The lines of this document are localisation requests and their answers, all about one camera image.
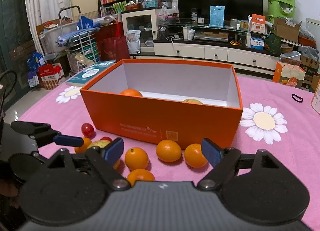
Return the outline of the red white medicine box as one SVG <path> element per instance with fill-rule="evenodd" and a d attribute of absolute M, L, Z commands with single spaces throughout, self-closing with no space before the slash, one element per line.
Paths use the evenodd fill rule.
<path fill-rule="evenodd" d="M 266 18 L 262 15 L 252 14 L 248 16 L 249 31 L 264 34 L 266 33 Z"/>

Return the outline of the brown cardboard box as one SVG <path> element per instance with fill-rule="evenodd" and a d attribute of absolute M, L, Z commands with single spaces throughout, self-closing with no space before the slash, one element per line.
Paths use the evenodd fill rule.
<path fill-rule="evenodd" d="M 282 39 L 292 42 L 298 42 L 300 23 L 286 18 L 274 18 L 272 33 L 281 37 Z"/>

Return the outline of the yellow green fruit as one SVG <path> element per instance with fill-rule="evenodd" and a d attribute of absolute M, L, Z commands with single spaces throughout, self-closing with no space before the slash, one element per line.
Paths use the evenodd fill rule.
<path fill-rule="evenodd" d="M 87 150 L 94 147 L 94 146 L 98 146 L 100 148 L 104 148 L 105 146 L 107 146 L 110 143 L 110 141 L 108 140 L 99 140 L 99 141 L 95 141 L 89 144 L 89 146 L 86 148 Z"/>

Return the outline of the yellow fruit inside box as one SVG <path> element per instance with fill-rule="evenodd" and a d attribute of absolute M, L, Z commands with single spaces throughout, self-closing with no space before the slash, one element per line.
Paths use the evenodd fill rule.
<path fill-rule="evenodd" d="M 196 100 L 196 99 L 185 99 L 185 100 L 183 100 L 183 102 L 190 103 L 190 104 L 202 104 L 201 101 Z"/>

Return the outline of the teal paperback book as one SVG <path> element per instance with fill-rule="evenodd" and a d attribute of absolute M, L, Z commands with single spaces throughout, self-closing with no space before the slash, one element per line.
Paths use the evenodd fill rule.
<path fill-rule="evenodd" d="M 66 81 L 66 85 L 69 86 L 76 86 L 76 87 L 83 87 L 86 83 L 92 80 L 95 76 L 102 73 L 108 67 L 112 66 L 116 63 L 116 60 L 110 61 L 100 61 L 86 67 L 82 71 L 78 72 L 76 75 L 72 76 L 70 79 Z"/>

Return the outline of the blue white small box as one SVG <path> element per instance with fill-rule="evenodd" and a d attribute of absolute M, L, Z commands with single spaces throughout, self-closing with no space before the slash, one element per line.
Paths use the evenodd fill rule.
<path fill-rule="evenodd" d="M 257 49 L 257 50 L 263 50 L 264 43 L 265 43 L 265 41 L 263 39 L 252 37 L 250 40 L 250 48 Z"/>

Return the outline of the red cherry tomato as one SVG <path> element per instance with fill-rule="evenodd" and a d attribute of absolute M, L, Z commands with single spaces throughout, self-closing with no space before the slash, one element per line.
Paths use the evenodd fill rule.
<path fill-rule="evenodd" d="M 83 123 L 81 126 L 81 132 L 86 138 L 93 138 L 95 130 L 90 123 Z"/>
<path fill-rule="evenodd" d="M 101 141 L 109 141 L 112 142 L 112 138 L 108 137 L 108 136 L 104 136 L 100 139 Z"/>

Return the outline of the small orange front left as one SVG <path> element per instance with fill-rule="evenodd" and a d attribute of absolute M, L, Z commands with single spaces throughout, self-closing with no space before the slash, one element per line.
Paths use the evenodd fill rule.
<path fill-rule="evenodd" d="M 125 154 L 125 164 L 131 171 L 146 169 L 149 165 L 149 156 L 141 148 L 130 148 Z"/>

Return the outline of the white glass door cabinet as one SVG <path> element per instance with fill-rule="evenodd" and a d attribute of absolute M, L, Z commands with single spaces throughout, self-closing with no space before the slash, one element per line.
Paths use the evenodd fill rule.
<path fill-rule="evenodd" d="M 154 52 L 153 41 L 158 38 L 157 15 L 160 9 L 144 8 L 122 13 L 124 34 L 128 30 L 140 31 L 141 52 Z"/>

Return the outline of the blue packet on shelf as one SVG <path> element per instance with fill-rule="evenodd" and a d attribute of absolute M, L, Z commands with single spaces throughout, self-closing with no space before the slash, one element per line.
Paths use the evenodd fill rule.
<path fill-rule="evenodd" d="M 211 6 L 209 15 L 209 26 L 223 28 L 225 25 L 225 7 Z"/>

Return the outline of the orange cardboard box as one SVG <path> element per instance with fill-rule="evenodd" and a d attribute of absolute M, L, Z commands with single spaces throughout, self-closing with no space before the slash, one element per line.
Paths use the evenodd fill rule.
<path fill-rule="evenodd" d="M 120 95 L 126 89 L 143 96 Z M 243 111 L 234 67 L 211 61 L 121 60 L 81 95 L 96 129 L 154 144 L 171 139 L 182 148 L 204 138 L 230 147 Z"/>

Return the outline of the orange inside box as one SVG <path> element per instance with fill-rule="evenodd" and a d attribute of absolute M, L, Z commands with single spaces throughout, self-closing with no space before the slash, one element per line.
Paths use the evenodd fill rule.
<path fill-rule="evenodd" d="M 126 89 L 126 90 L 123 90 L 120 95 L 124 95 L 124 96 L 138 96 L 138 97 L 142 97 L 143 95 L 135 90 L 135 89 Z"/>

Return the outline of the orange beside left gripper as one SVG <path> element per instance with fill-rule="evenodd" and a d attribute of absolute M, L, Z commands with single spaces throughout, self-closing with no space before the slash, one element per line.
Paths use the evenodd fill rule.
<path fill-rule="evenodd" d="M 74 151 L 76 154 L 81 154 L 84 153 L 86 151 L 86 149 L 90 146 L 90 144 L 92 143 L 91 139 L 88 137 L 83 137 L 82 138 L 84 143 L 82 144 L 82 146 L 80 147 L 75 147 Z"/>

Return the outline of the red shopping bag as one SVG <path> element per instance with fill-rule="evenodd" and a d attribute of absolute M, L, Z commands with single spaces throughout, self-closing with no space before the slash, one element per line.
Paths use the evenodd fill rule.
<path fill-rule="evenodd" d="M 95 32 L 95 40 L 101 61 L 130 58 L 122 22 L 100 27 Z"/>

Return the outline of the green stacked storage bins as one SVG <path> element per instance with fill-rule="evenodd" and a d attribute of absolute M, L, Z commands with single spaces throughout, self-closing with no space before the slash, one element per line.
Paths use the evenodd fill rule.
<path fill-rule="evenodd" d="M 268 0 L 268 22 L 275 18 L 295 18 L 295 0 Z"/>

